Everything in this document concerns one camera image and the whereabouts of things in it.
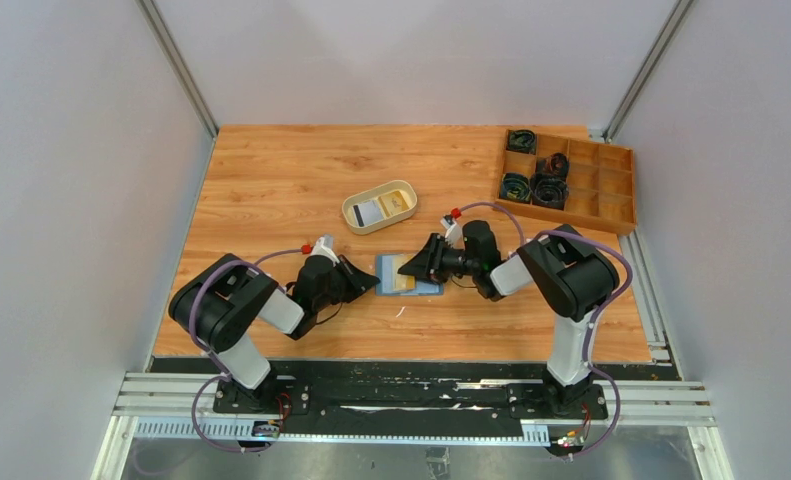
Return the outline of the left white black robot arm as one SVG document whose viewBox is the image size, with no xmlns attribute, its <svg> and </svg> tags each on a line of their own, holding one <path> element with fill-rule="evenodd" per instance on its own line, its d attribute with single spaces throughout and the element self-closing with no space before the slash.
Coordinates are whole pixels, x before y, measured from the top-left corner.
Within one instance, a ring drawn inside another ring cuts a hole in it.
<svg viewBox="0 0 791 480">
<path fill-rule="evenodd" d="M 345 256 L 309 253 L 295 281 L 283 287 L 258 266 L 226 254 L 172 296 L 169 316 L 206 352 L 254 413 L 285 394 L 248 330 L 259 319 L 293 340 L 323 323 L 320 313 L 371 292 L 380 279 Z"/>
</svg>

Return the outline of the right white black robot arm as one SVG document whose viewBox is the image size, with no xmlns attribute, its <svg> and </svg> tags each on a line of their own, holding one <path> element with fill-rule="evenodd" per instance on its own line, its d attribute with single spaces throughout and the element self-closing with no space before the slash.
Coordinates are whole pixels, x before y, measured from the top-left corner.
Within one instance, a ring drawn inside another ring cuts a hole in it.
<svg viewBox="0 0 791 480">
<path fill-rule="evenodd" d="M 434 233 L 423 248 L 399 267 L 401 275 L 442 285 L 454 277 L 471 278 L 478 293 L 498 302 L 534 285 L 555 314 L 552 351 L 536 399 L 548 413 L 567 417 L 592 385 L 588 366 L 596 311 L 620 288 L 618 271 L 589 240 L 561 225 L 502 259 L 489 224 L 452 222 L 451 234 Z"/>
</svg>

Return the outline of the gold yellow credit card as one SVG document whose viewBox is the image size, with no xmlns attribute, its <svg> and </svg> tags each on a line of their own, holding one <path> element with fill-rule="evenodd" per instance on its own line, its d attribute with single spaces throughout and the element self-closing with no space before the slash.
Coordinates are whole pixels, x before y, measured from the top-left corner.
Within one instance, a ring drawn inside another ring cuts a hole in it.
<svg viewBox="0 0 791 480">
<path fill-rule="evenodd" d="M 392 290 L 396 293 L 411 291 L 416 288 L 416 278 L 396 273 L 392 279 Z"/>
</svg>

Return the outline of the grey striped credit card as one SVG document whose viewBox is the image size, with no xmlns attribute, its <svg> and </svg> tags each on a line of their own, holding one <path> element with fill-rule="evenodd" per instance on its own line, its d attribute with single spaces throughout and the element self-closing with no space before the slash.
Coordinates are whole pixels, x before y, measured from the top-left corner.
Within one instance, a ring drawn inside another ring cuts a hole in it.
<svg viewBox="0 0 791 480">
<path fill-rule="evenodd" d="M 365 200 L 354 204 L 352 212 L 359 227 L 369 227 L 385 219 L 377 199 Z"/>
</svg>

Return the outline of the blue leather card holder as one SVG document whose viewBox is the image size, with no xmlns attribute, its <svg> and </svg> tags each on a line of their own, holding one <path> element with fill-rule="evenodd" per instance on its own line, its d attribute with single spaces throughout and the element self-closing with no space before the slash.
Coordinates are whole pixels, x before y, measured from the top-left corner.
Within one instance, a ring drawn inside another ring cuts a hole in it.
<svg viewBox="0 0 791 480">
<path fill-rule="evenodd" d="M 375 260 L 375 276 L 380 283 L 377 296 L 441 296 L 443 287 L 434 283 L 402 275 L 398 270 L 412 258 L 409 254 L 382 254 Z"/>
</svg>

